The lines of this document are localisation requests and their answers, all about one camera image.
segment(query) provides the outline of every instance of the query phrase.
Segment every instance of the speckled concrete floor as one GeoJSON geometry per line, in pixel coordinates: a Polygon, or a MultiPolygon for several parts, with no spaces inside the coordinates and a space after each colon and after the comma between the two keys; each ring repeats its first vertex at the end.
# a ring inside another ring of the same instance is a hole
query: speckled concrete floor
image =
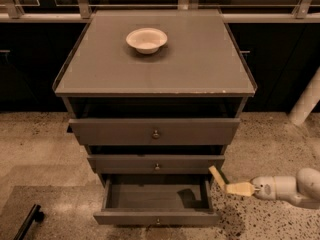
{"type": "MultiPolygon", "coordinates": [[[[0,239],[13,239],[34,203],[46,214],[25,239],[320,239],[320,211],[285,202],[225,196],[212,186],[221,214],[213,227],[99,226],[103,188],[86,152],[66,133],[66,113],[0,113],[0,239]]],[[[243,113],[226,152],[230,182],[320,170],[320,114],[300,127],[284,113],[243,113]]]]}

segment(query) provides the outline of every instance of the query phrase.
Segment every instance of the bottom drawer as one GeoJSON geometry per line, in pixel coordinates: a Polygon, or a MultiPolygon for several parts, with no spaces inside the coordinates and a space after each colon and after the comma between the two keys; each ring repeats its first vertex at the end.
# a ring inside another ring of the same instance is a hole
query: bottom drawer
{"type": "Polygon", "coordinates": [[[99,224],[214,225],[207,175],[103,175],[99,224]]]}

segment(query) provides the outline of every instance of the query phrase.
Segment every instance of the closed drawer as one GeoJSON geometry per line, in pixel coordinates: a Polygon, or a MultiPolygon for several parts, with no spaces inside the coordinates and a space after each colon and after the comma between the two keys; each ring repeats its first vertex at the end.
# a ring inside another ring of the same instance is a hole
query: closed drawer
{"type": "Polygon", "coordinates": [[[99,174],[208,174],[210,166],[221,167],[224,156],[91,155],[88,161],[99,174]]]}
{"type": "Polygon", "coordinates": [[[204,175],[107,175],[99,224],[214,225],[204,175]]]}
{"type": "Polygon", "coordinates": [[[225,145],[240,119],[71,119],[81,145],[225,145]]]}

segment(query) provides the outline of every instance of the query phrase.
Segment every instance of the black object on floor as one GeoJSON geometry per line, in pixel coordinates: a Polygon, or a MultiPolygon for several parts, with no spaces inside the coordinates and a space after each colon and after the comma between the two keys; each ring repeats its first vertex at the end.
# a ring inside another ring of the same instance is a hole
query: black object on floor
{"type": "Polygon", "coordinates": [[[16,234],[14,240],[22,240],[26,233],[28,232],[33,221],[42,222],[44,219],[44,213],[40,211],[41,206],[34,204],[30,210],[27,218],[24,220],[22,226],[20,227],[18,233],[16,234]]]}

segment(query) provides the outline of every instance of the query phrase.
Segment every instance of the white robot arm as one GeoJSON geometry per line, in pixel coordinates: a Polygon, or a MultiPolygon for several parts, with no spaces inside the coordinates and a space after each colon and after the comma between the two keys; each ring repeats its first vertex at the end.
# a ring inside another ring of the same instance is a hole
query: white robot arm
{"type": "Polygon", "coordinates": [[[214,166],[209,170],[227,194],[253,195],[262,200],[282,200],[296,207],[320,209],[320,172],[315,169],[303,168],[296,177],[266,176],[233,184],[225,184],[214,166]]]}

